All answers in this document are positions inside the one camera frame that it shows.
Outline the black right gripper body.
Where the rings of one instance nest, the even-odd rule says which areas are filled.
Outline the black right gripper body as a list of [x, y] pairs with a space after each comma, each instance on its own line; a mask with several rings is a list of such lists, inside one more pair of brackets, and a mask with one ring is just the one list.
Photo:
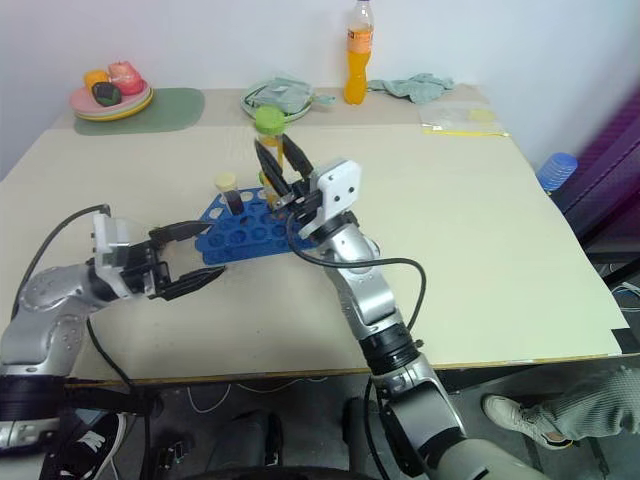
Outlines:
[[272, 206], [274, 212], [293, 213], [295, 218], [312, 220], [322, 205], [323, 194], [319, 189], [311, 188], [313, 169], [300, 171], [301, 178], [289, 184], [282, 174], [272, 173], [272, 188], [277, 200]]

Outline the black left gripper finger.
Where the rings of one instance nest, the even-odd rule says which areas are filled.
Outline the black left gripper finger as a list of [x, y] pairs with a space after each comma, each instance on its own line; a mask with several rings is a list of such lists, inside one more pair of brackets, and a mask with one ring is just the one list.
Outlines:
[[156, 246], [184, 241], [209, 229], [208, 222], [178, 222], [158, 227], [148, 232], [150, 240]]
[[191, 294], [218, 279], [226, 271], [225, 266], [214, 266], [194, 270], [169, 282], [159, 290], [159, 297], [171, 301]]

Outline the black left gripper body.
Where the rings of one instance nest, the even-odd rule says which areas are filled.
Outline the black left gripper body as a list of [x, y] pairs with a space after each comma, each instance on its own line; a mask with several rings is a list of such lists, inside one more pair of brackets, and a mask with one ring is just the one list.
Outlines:
[[160, 259], [161, 247], [153, 240], [146, 240], [125, 249], [125, 263], [121, 277], [135, 295], [149, 299], [165, 298], [171, 283], [168, 264]]

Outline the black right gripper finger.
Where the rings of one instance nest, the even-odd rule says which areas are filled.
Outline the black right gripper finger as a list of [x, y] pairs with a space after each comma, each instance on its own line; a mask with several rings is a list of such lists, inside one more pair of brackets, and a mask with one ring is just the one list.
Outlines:
[[292, 201], [292, 190], [286, 182], [283, 170], [276, 158], [258, 140], [254, 141], [254, 148], [262, 171], [279, 198], [278, 204], [289, 204]]
[[303, 179], [310, 177], [314, 167], [304, 151], [287, 135], [282, 135], [283, 153], [289, 164]]

